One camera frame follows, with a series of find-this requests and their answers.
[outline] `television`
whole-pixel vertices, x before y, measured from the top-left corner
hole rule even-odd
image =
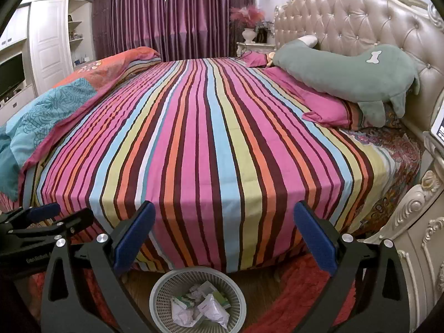
[[[25,80],[22,55],[11,57],[0,65],[0,100]]]

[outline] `bed sheet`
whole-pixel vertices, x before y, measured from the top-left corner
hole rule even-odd
[[[379,229],[412,185],[418,143],[403,129],[329,129],[261,69],[236,59],[160,63],[116,88],[26,172],[19,202],[84,207],[110,233],[144,200],[156,223],[141,269],[233,272],[299,252],[305,200],[340,231]]]

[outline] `screw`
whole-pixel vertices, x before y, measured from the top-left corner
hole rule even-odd
[[[61,238],[57,241],[57,243],[55,245],[57,245],[59,248],[63,247],[66,243],[66,240]]]
[[[342,235],[342,240],[347,243],[351,243],[353,241],[353,237],[350,234],[346,233]]]
[[[97,240],[99,243],[104,243],[104,242],[106,242],[106,241],[108,240],[108,235],[106,235],[106,234],[99,234],[99,235],[97,236],[96,240]]]
[[[393,242],[390,239],[386,239],[386,240],[384,240],[384,245],[387,248],[392,248],[393,247]]]

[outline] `headboard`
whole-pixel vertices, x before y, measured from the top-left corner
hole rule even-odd
[[[396,45],[417,63],[420,93],[409,94],[403,121],[418,137],[429,130],[443,100],[444,22],[421,0],[289,0],[275,10],[279,49],[303,35],[318,48],[354,56],[374,44]]]

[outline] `bed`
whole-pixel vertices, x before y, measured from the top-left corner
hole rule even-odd
[[[442,33],[401,5],[290,0],[277,10],[275,33],[277,48],[304,34],[345,55],[375,43],[402,47],[421,82],[420,94],[408,98],[408,129],[326,128],[303,120],[309,110],[261,68],[151,56],[157,60],[143,72],[119,70],[49,132],[21,169],[16,201],[1,194],[0,209],[56,201],[66,215],[89,207],[96,223],[80,236],[88,240],[150,200],[156,223],[137,264],[151,271],[202,265],[233,272],[298,254],[292,208],[301,199],[340,231],[378,231],[414,183],[419,132],[436,113],[444,81],[436,48]],[[425,44],[426,37],[437,43]]]

